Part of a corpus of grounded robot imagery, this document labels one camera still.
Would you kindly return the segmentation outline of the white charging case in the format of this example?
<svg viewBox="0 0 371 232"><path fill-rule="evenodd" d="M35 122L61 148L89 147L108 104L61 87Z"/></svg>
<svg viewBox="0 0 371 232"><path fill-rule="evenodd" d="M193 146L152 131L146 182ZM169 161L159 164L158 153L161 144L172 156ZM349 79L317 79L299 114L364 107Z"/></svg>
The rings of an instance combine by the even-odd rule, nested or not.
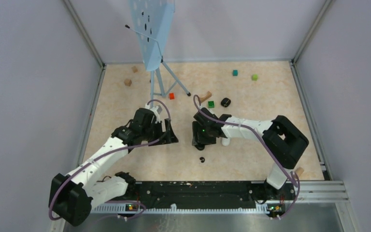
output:
<svg viewBox="0 0 371 232"><path fill-rule="evenodd" d="M221 138L221 144L223 146L229 146L230 145L230 138Z"/></svg>

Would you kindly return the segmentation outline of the black earbud charging case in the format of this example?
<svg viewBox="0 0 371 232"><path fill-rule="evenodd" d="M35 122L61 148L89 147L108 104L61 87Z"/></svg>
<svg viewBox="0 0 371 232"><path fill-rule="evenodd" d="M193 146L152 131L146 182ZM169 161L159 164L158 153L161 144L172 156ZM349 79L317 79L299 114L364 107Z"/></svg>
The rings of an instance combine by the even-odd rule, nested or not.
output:
<svg viewBox="0 0 371 232"><path fill-rule="evenodd" d="M231 99L229 99L229 98L223 98L220 104L221 104L221 106L227 108L231 104Z"/></svg>

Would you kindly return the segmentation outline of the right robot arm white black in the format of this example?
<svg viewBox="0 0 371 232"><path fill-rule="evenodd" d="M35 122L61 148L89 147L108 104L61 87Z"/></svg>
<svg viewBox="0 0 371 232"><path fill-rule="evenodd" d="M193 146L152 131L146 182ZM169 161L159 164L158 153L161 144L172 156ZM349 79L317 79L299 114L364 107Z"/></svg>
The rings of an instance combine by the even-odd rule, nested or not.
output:
<svg viewBox="0 0 371 232"><path fill-rule="evenodd" d="M294 172L294 168L308 147L309 140L287 117L256 121L228 114L216 116L210 109L202 107L194 115L192 130L192 145L198 150L216 144L217 139L221 140L223 146L230 145L232 138L261 143L274 160L264 186L268 198L277 199L282 195L286 181L298 187L299 174Z"/></svg>

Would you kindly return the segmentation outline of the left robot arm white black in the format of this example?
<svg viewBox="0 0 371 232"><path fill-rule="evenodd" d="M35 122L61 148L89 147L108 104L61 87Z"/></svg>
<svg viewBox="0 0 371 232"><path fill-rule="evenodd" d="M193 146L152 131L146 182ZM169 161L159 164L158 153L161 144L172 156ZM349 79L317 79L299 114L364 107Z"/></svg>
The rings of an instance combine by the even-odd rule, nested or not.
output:
<svg viewBox="0 0 371 232"><path fill-rule="evenodd" d="M73 226L82 224L91 210L115 198L129 200L136 188L133 177L122 173L101 182L100 178L133 149L176 143L171 117L160 120L158 107L139 108L127 125L114 130L105 144L87 161L67 174L57 174L51 183L49 217L64 219Z"/></svg>

